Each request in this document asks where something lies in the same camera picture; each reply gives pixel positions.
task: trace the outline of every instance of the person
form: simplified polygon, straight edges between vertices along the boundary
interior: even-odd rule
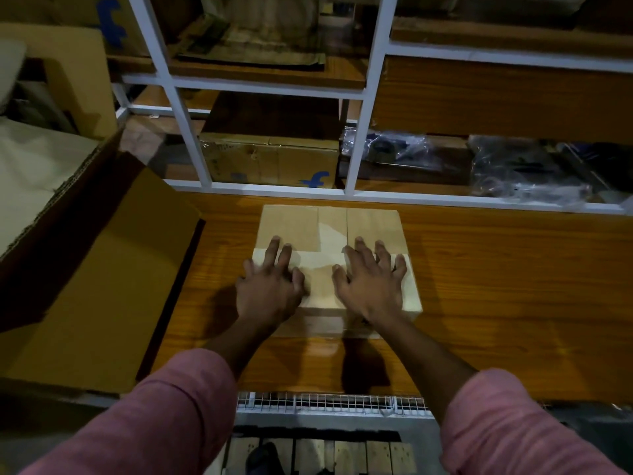
[[[202,473],[231,435],[238,380],[257,347],[295,312],[304,275],[289,271],[292,248],[275,263],[279,238],[261,268],[244,262],[239,317],[204,348],[184,351],[140,382],[24,474]],[[624,474],[601,452],[530,399],[518,379],[477,371],[403,315],[398,255],[358,238],[345,252],[352,272],[333,267],[336,295],[360,313],[400,358],[440,424],[441,463],[452,474]]]

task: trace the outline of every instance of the rolled-up sleeve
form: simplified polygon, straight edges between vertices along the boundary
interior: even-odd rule
[[[23,473],[202,473],[229,438],[236,405],[226,361],[184,351]]]
[[[440,436],[441,463],[452,474],[625,474],[503,370],[466,382],[449,404]]]

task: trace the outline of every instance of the person's right hand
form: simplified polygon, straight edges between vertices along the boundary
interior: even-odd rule
[[[407,272],[405,257],[396,256],[392,271],[391,255],[383,242],[376,242],[376,259],[362,238],[356,238],[355,248],[344,248],[351,273],[346,275],[341,265],[332,267],[336,296],[348,310],[359,313],[372,324],[376,317],[400,312],[402,279]]]

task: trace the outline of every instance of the wooden table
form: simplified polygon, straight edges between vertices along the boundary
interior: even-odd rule
[[[416,324],[477,368],[515,373],[536,399],[633,400],[633,219],[503,209],[183,194],[207,224],[154,369],[237,316],[233,283],[261,207],[397,209],[424,313]],[[271,338],[250,391],[416,394],[383,340]]]

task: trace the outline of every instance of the metal shelf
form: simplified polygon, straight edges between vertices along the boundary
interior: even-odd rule
[[[446,206],[466,206],[466,207],[490,207],[490,208],[513,208],[513,209],[535,209],[543,211],[564,211],[558,205],[549,203],[507,203],[501,199],[481,198],[474,196],[456,196],[441,194],[421,194],[402,192],[381,192],[381,191],[357,191],[356,180],[360,167],[365,138],[367,136],[378,82],[386,54],[400,55],[408,57],[430,57],[441,59],[452,59],[462,61],[482,61],[486,63],[516,64],[524,66],[546,66],[551,68],[568,68],[574,70],[602,70],[617,71],[620,73],[633,73],[633,60],[626,59],[606,59],[602,57],[591,57],[568,54],[551,54],[522,52],[517,50],[493,50],[489,48],[458,47],[447,45],[424,45],[408,42],[399,42],[390,39],[390,32],[396,3],[398,0],[380,0],[378,8],[378,18],[372,50],[367,66],[367,75],[364,88],[345,88],[323,86],[322,82],[315,82],[314,85],[301,83],[285,83],[287,77],[281,78],[282,83],[270,81],[253,81],[253,79],[235,79],[231,70],[213,71],[215,76],[220,76],[226,72],[226,77],[201,78],[179,75],[182,69],[174,70],[173,63],[168,54],[167,47],[158,28],[158,23],[154,15],[149,0],[130,0],[132,10],[140,26],[140,30],[145,38],[148,51],[151,55],[151,63],[144,62],[144,67],[153,64],[155,73],[122,73],[122,80],[125,83],[136,83],[144,85],[160,85],[165,90],[165,94],[171,104],[171,109],[164,107],[134,106],[122,95],[122,90],[115,87],[115,95],[121,105],[117,112],[119,119],[124,119],[130,112],[150,112],[156,108],[159,112],[172,114],[177,122],[184,142],[189,151],[189,156],[196,169],[199,182],[189,182],[182,180],[166,180],[171,186],[183,191],[198,191],[204,193],[224,193],[257,196],[275,196],[289,198],[320,198],[320,199],[346,199],[349,201],[371,201],[384,203],[407,203],[419,205],[446,205]],[[133,60],[128,60],[122,66],[131,67]],[[286,187],[274,185],[252,185],[243,183],[218,183],[213,182],[202,156],[201,148],[191,125],[190,113],[197,113],[197,110],[188,110],[178,88],[200,88],[207,90],[226,90],[236,92],[253,92],[281,95],[302,95],[311,97],[326,97],[344,100],[360,100],[361,110],[358,117],[356,136],[354,139],[354,149],[352,151],[344,190],[338,189],[311,189],[301,187]],[[633,204],[624,202],[621,205],[609,203],[588,203],[581,209],[582,213],[604,213],[604,214],[633,214]]]

